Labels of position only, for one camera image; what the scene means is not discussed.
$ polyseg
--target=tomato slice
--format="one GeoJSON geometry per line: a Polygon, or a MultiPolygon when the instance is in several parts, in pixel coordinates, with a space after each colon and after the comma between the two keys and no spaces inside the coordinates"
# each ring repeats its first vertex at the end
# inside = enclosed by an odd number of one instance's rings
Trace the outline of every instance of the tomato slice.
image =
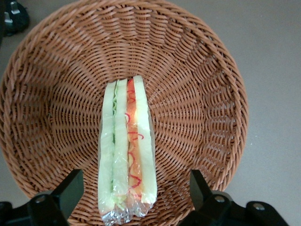
{"type": "Polygon", "coordinates": [[[128,163],[129,163],[129,192],[141,199],[143,192],[142,172],[138,138],[143,139],[143,135],[138,134],[136,113],[136,96],[134,80],[127,83],[127,137],[129,141],[128,163]]]}

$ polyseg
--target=basket rim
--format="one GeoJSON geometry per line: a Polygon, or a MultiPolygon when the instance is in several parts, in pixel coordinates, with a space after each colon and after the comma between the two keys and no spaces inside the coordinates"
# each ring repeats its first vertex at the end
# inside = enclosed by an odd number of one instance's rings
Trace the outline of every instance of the basket rim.
{"type": "Polygon", "coordinates": [[[26,57],[25,53],[30,52],[30,50],[34,48],[35,43],[38,42],[40,36],[43,35],[43,32],[48,27],[51,27],[58,22],[59,16],[60,18],[62,18],[63,16],[72,16],[78,10],[84,7],[87,9],[87,11],[89,11],[95,5],[100,7],[113,6],[122,3],[126,3],[127,6],[139,5],[140,7],[151,8],[152,10],[162,11],[162,13],[165,14],[166,12],[168,12],[168,16],[173,16],[183,26],[193,30],[195,34],[197,34],[199,37],[202,37],[202,40],[204,40],[204,42],[208,45],[208,48],[210,48],[211,50],[215,50],[214,57],[219,59],[220,63],[224,64],[223,68],[228,69],[228,71],[225,71],[225,73],[233,74],[232,77],[227,76],[227,79],[230,81],[231,86],[233,86],[233,89],[235,91],[233,95],[235,104],[237,106],[235,110],[235,117],[237,120],[236,135],[238,137],[238,141],[237,144],[233,146],[232,150],[238,149],[236,151],[238,158],[236,158],[236,161],[230,160],[228,162],[229,164],[227,165],[227,169],[223,172],[223,174],[228,175],[227,178],[220,177],[226,178],[226,180],[220,180],[216,185],[214,185],[214,189],[219,189],[223,191],[227,187],[229,182],[232,180],[234,174],[237,171],[247,137],[249,115],[247,94],[243,79],[240,75],[236,62],[234,61],[234,59],[232,58],[222,41],[219,39],[219,37],[212,31],[212,29],[200,18],[189,13],[187,10],[165,0],[80,0],[65,5],[60,9],[56,10],[55,12],[47,16],[45,19],[43,19],[41,22],[39,22],[26,35],[26,37],[22,40],[22,42],[18,45],[18,47],[12,54],[1,81],[0,146],[2,148],[2,152],[8,165],[8,168],[13,174],[15,181],[28,197],[33,197],[36,191],[29,183],[26,182],[26,178],[22,175],[19,164],[12,154],[13,152],[8,151],[8,149],[13,150],[13,146],[10,137],[7,136],[7,134],[9,134],[10,132],[10,127],[5,123],[10,121],[10,104],[12,100],[9,99],[9,94],[11,94],[14,89],[18,65],[21,65],[23,58],[26,57]]]}

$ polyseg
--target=black object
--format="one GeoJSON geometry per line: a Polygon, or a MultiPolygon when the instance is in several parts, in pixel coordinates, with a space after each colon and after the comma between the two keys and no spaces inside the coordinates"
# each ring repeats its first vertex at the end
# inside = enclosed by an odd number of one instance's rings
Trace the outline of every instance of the black object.
{"type": "Polygon", "coordinates": [[[38,195],[16,209],[0,202],[0,226],[68,226],[83,193],[83,171],[75,169],[51,194],[38,195]]]}
{"type": "Polygon", "coordinates": [[[288,226],[279,213],[264,202],[249,202],[246,208],[226,193],[213,194],[199,170],[190,174],[192,211],[178,226],[288,226]]]}
{"type": "Polygon", "coordinates": [[[22,32],[29,25],[29,16],[26,9],[16,0],[5,0],[4,36],[11,36],[22,32]]]}
{"type": "Polygon", "coordinates": [[[2,43],[2,37],[4,35],[4,0],[0,0],[0,47],[2,43]]]}

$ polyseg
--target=woven rattan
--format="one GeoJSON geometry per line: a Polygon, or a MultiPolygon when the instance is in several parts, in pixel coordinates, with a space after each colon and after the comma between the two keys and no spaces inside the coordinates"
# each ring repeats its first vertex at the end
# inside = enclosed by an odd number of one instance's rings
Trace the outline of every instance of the woven rattan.
{"type": "Polygon", "coordinates": [[[158,201],[128,225],[176,225],[192,209],[191,169],[212,189],[231,181],[246,141],[237,66],[199,18],[163,0],[84,0],[39,23],[12,55],[1,86],[0,138],[33,197],[83,169],[72,225],[103,225],[97,139],[108,82],[144,78],[156,135],[158,201]]]}

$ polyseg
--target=plastic wrap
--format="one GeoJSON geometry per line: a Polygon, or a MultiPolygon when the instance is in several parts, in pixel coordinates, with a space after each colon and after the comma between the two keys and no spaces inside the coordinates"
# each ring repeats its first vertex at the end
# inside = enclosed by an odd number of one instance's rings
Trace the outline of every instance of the plastic wrap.
{"type": "Polygon", "coordinates": [[[107,84],[98,166],[98,208],[106,226],[144,217],[157,199],[157,180],[154,131],[141,76],[107,84]]]}

